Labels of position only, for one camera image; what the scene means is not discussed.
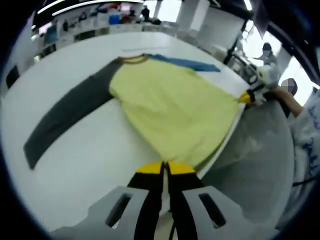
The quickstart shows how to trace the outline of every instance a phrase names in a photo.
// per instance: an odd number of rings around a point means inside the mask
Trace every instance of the dark gray sleeve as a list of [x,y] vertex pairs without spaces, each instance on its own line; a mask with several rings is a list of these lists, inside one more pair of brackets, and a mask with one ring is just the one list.
[[23,147],[31,169],[65,131],[113,98],[109,84],[121,65],[112,61],[71,89],[44,115]]

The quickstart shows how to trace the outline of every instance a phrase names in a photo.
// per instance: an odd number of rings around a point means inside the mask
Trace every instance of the blue sleeve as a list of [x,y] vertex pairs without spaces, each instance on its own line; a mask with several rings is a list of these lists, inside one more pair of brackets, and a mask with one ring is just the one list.
[[163,61],[166,63],[171,63],[180,67],[186,67],[189,69],[193,69],[195,71],[204,71],[204,72],[220,72],[220,69],[217,68],[213,64],[207,64],[200,61],[193,61],[193,60],[187,60],[187,59],[181,59],[181,58],[172,58],[172,57],[166,57],[160,54],[148,54],[148,57],[151,59]]

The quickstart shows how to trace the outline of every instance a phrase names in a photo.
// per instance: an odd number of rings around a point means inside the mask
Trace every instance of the black cable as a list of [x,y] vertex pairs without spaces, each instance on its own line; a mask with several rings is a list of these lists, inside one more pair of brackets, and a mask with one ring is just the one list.
[[170,235],[169,235],[169,240],[173,240],[174,239],[174,233],[175,233],[175,222],[173,222],[172,227],[171,227],[171,231],[170,231]]
[[300,186],[300,185],[304,185],[304,184],[311,183],[311,182],[314,181],[315,179],[316,179],[315,177],[310,177],[309,179],[304,180],[304,181],[294,182],[293,185],[292,185],[292,187],[297,187],[297,186]]
[[297,187],[297,186],[300,186],[300,185],[311,183],[312,181],[316,180],[319,177],[320,177],[320,173],[315,175],[315,176],[310,177],[309,179],[306,179],[306,180],[303,180],[303,181],[294,182],[292,187]]

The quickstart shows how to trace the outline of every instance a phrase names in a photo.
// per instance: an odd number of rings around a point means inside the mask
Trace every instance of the human hand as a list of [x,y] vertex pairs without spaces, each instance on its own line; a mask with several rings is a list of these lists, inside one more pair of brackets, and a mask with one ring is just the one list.
[[273,88],[271,91],[280,99],[293,98],[293,95],[290,92],[280,86]]

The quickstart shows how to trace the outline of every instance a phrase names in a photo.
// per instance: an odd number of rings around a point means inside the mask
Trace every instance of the clothing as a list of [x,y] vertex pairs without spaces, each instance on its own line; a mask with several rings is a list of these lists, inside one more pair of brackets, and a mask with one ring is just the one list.
[[172,63],[177,66],[190,68],[195,71],[220,72],[220,69],[217,68],[215,65],[203,64],[203,62],[199,62],[199,61],[191,61],[191,60],[180,59],[180,58],[166,57],[160,54],[155,54],[155,55],[148,54],[148,57],[151,59],[160,60],[166,63]]
[[278,59],[273,53],[270,53],[269,56],[262,55],[259,58],[257,58],[257,60],[262,60],[263,65],[270,65],[271,63],[274,63],[278,66]]
[[[192,61],[187,61],[187,63],[188,67],[193,69],[194,66],[192,65]],[[211,66],[211,71],[214,69],[211,64],[202,64],[203,68],[210,69]],[[170,68],[171,65],[173,64],[168,63],[165,67]],[[198,68],[199,62],[195,62],[194,65]],[[23,147],[26,159],[31,169],[34,169],[45,151],[64,132],[113,98],[109,91],[110,82],[118,71],[123,71],[122,66],[123,61],[120,58],[113,60],[97,73],[89,76],[78,86],[71,89],[45,114]],[[167,71],[163,71],[161,68],[163,65],[155,64],[153,67],[153,73],[150,73],[147,69],[137,67],[135,67],[135,71],[140,69],[150,75],[166,73]],[[133,75],[129,76],[129,79],[135,83],[135,76],[137,73],[133,72],[132,74]],[[169,73],[161,76],[164,78],[169,77],[170,79],[172,77]]]
[[146,21],[149,19],[150,10],[148,8],[144,8],[142,9],[141,14],[144,17],[144,20]]
[[[294,142],[294,182],[299,183],[320,173],[320,91],[311,97],[298,117],[289,116]],[[291,220],[305,203],[315,181],[294,186],[279,227]]]
[[226,136],[238,100],[193,70],[150,58],[141,61],[125,61],[110,83],[111,94],[161,160],[198,166]]

